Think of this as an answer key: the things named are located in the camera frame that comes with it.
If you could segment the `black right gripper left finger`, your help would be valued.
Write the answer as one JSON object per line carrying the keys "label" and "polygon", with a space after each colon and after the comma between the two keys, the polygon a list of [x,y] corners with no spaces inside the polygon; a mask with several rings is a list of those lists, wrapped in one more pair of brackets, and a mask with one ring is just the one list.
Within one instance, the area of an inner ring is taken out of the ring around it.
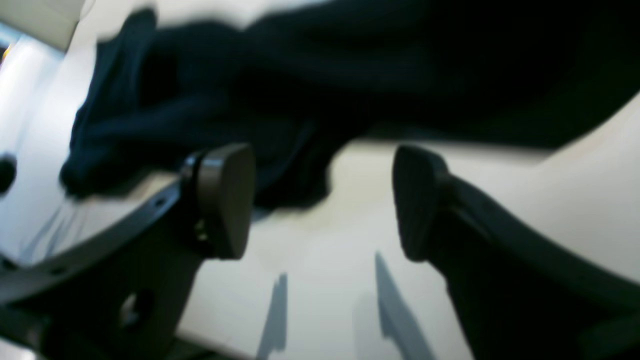
{"label": "black right gripper left finger", "polygon": [[255,184],[251,145],[196,152],[102,232],[31,266],[2,259],[1,358],[164,358],[203,262],[243,257]]}

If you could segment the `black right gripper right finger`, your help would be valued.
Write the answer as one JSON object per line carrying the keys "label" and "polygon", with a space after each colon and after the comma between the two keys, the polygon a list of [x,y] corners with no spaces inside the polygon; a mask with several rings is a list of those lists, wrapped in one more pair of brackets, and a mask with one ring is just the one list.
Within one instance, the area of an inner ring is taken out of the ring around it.
{"label": "black right gripper right finger", "polygon": [[394,153],[400,245],[444,278],[476,360],[637,360],[639,286],[554,244],[418,146]]}

